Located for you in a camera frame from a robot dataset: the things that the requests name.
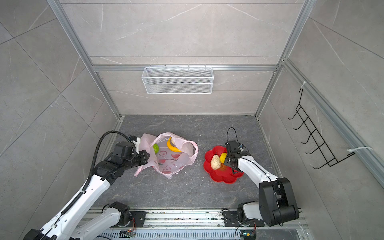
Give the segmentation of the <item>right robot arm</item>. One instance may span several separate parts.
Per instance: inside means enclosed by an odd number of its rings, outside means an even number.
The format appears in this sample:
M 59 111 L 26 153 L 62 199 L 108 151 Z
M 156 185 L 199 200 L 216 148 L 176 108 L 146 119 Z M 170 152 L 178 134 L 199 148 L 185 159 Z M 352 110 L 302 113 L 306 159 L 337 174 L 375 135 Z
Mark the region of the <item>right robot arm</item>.
M 224 165 L 246 174 L 259 189 L 257 202 L 239 205 L 237 214 L 240 223 L 262 220 L 269 227 L 283 226 L 300 217 L 292 184 L 287 178 L 279 178 L 268 172 L 236 141 L 227 142 L 226 150 Z

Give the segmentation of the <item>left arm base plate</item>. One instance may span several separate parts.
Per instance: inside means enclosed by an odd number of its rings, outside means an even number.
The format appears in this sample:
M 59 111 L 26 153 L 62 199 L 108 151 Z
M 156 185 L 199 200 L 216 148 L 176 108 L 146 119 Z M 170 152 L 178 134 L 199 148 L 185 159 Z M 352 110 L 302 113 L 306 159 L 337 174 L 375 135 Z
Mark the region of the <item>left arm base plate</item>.
M 147 212 L 145 211 L 134 211 L 125 212 L 121 215 L 121 219 L 117 224 L 120 228 L 143 228 L 146 219 Z

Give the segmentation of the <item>pink plastic fruit-print bag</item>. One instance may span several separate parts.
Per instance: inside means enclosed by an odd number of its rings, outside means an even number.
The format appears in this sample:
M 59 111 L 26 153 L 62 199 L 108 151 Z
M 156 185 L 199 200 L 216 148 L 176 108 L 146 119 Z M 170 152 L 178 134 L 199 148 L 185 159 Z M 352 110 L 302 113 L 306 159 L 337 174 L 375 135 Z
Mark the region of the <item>pink plastic fruit-print bag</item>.
M 169 150 L 167 141 L 170 137 L 175 146 L 182 151 L 181 153 Z M 154 144 L 160 147 L 160 151 L 157 154 L 153 149 Z M 134 176 L 137 177 L 145 169 L 153 168 L 168 179 L 171 179 L 173 175 L 183 170 L 186 166 L 193 165 L 199 153 L 197 143 L 170 132 L 162 133 L 158 136 L 143 134 L 139 139 L 138 150 L 146 150 L 150 157 L 146 165 L 138 167 Z

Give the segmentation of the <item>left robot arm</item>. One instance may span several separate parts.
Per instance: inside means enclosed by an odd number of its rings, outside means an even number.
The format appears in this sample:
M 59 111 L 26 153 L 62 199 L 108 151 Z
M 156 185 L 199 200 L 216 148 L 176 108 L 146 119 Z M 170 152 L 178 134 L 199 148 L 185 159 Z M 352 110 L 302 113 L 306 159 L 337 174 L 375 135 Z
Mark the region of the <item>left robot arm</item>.
M 103 161 L 97 163 L 101 143 L 107 135 L 112 134 L 112 131 L 102 135 L 94 152 L 88 178 L 82 188 L 43 227 L 39 230 L 29 230 L 24 237 L 26 240 L 93 240 L 110 227 L 126 227 L 133 223 L 129 206 L 114 202 L 94 219 L 86 224 L 79 224 L 96 200 L 126 170 L 148 163 L 150 154 L 139 149 L 140 138 L 126 136 L 119 131 L 114 133 L 125 140 L 117 143 L 114 150 Z

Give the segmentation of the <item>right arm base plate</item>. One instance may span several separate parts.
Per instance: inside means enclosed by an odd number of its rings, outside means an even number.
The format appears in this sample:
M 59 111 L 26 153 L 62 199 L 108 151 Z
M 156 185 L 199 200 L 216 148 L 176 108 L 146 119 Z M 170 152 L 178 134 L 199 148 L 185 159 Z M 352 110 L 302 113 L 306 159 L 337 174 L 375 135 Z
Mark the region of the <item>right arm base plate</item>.
M 239 211 L 231 211 L 229 209 L 222 209 L 221 214 L 224 219 L 226 227 L 239 227 L 240 224 L 244 227 L 264 227 L 265 223 L 263 220 L 253 219 L 249 220 L 243 217 Z

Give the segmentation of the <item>yellow fake lemon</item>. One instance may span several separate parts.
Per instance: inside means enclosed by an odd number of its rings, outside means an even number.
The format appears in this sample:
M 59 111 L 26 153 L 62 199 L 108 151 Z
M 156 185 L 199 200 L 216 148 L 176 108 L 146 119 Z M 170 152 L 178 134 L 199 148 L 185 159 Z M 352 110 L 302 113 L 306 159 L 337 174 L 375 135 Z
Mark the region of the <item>yellow fake lemon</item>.
M 221 164 L 225 163 L 226 157 L 227 157 L 227 153 L 222 153 L 220 155 L 220 162 L 221 162 Z

